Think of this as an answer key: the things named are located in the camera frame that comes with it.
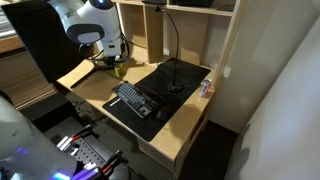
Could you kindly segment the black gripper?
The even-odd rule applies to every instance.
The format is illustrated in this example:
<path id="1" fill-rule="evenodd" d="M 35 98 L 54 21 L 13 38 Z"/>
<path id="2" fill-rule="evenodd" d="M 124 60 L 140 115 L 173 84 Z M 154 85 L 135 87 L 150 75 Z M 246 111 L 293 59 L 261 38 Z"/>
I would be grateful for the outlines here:
<path id="1" fill-rule="evenodd" d="M 125 61 L 123 53 L 126 50 L 126 43 L 121 38 L 114 41 L 102 40 L 104 57 L 102 61 L 107 66 L 115 66 Z"/>

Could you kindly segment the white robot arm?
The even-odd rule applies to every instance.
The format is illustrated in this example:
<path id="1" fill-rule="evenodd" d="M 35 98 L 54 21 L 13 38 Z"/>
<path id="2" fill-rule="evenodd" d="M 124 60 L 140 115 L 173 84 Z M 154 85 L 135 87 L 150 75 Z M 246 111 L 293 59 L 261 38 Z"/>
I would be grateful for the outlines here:
<path id="1" fill-rule="evenodd" d="M 120 26 L 111 0 L 49 0 L 67 37 L 79 44 L 101 41 L 107 56 L 121 53 Z M 5 97 L 0 97 L 0 165 L 20 180 L 74 176 L 80 162 L 59 150 Z"/>

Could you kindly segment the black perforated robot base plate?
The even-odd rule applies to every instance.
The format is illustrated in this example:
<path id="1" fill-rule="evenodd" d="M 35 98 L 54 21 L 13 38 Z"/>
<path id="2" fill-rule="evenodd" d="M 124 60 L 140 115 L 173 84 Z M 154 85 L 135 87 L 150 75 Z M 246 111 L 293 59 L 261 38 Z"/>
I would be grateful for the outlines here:
<path id="1" fill-rule="evenodd" d="M 81 169 L 71 180 L 139 180 L 136 174 L 128 167 L 127 163 L 119 164 L 111 176 L 105 177 L 100 167 L 116 152 L 105 148 L 97 136 L 88 135 L 75 141 L 71 136 L 82 130 L 76 119 L 69 117 L 45 131 L 45 135 L 54 142 L 62 151 L 74 157 L 81 165 Z"/>

